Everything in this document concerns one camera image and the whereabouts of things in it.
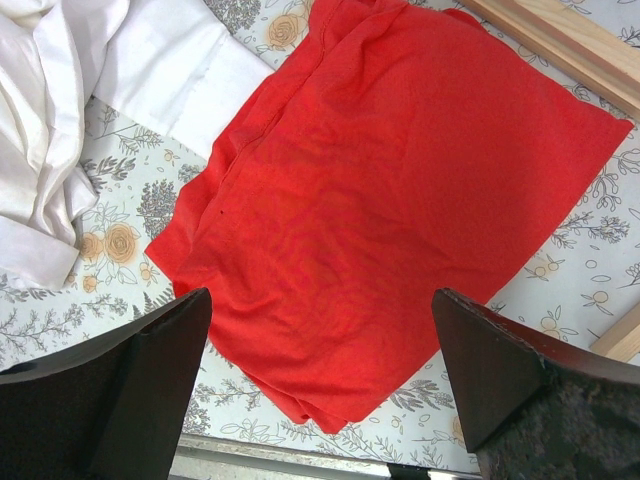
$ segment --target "floral tablecloth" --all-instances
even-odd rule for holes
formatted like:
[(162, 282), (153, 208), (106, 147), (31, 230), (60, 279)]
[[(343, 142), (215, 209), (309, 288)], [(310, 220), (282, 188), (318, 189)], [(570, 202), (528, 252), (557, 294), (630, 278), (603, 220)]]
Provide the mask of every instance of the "floral tablecloth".
[[(307, 32), (311, 0), (205, 1), (236, 38), (275, 68)], [(640, 1), (611, 1), (606, 7), (596, 0), (562, 1), (640, 48)], [(450, 0), (412, 3), (461, 8)], [(621, 115), (545, 59), (491, 25), (485, 27), (576, 97)], [(178, 191), (206, 160), (91, 100), (81, 163), (100, 193), (99, 203), (77, 225), (81, 258), (60, 292), (15, 290), (0, 276), (0, 369), (104, 333), (173, 298), (168, 280), (144, 248), (166, 226)], [(491, 308), (573, 345), (587, 348), (593, 343), (640, 301), (639, 181), (636, 127), (569, 217), (490, 302)], [(640, 357), (633, 362), (640, 365)], [(237, 368), (207, 347), (184, 431), (347, 457), (477, 470), (474, 456), (464, 450), (440, 354), (364, 422), (326, 435), (313, 423), (292, 424)]]

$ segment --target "crumpled white cloth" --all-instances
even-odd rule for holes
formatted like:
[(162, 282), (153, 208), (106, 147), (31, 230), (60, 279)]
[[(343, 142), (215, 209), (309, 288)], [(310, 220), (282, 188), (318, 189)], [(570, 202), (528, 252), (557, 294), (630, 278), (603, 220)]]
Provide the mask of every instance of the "crumpled white cloth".
[(94, 95), (208, 158), (214, 140), (272, 72), (202, 0), (131, 0)]
[(96, 195), (78, 159), (84, 106), (128, 0), (0, 0), (0, 273), (60, 289), (71, 221)]

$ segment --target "folded red garment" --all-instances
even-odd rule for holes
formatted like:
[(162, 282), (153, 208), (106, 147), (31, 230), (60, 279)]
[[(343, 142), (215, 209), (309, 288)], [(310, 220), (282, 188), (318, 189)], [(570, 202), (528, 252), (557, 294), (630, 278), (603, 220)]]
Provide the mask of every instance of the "folded red garment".
[(360, 421), (437, 351), (433, 292), (486, 302), (631, 124), (459, 11), (316, 0), (149, 256), (292, 420)]

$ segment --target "wooden edge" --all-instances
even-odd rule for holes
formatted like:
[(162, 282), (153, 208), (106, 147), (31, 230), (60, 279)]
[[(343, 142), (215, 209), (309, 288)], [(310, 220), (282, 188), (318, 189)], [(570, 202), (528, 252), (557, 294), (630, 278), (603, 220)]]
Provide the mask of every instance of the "wooden edge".
[(599, 355), (628, 362), (640, 352), (640, 304), (633, 307), (591, 345)]
[(557, 0), (460, 0), (640, 121), (640, 51)]

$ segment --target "table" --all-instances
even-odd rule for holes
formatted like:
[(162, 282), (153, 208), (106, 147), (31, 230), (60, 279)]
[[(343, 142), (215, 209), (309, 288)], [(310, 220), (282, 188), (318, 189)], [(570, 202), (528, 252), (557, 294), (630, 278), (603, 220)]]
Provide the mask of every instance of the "table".
[[(411, 1), (426, 8), (462, 8), (450, 0)], [(616, 8), (597, 0), (562, 1), (640, 48), (640, 1), (618, 0)], [(311, 0), (205, 2), (240, 42), (274, 68), (307, 32)], [(576, 97), (622, 115), (545, 59), (484, 25)], [(144, 248), (171, 218), (179, 189), (206, 160), (92, 99), (86, 109), (81, 163), (100, 193), (96, 207), (76, 226), (82, 256), (60, 292), (14, 290), (0, 276), (0, 369), (104, 333), (173, 298), (169, 281)], [(636, 125), (569, 217), (490, 307), (588, 348), (640, 301), (639, 181)], [(633, 363), (640, 365), (640, 356)], [(327, 435), (312, 423), (292, 424), (208, 346), (184, 431), (343, 457), (477, 471), (475, 457), (464, 449), (439, 353), (364, 422)]]

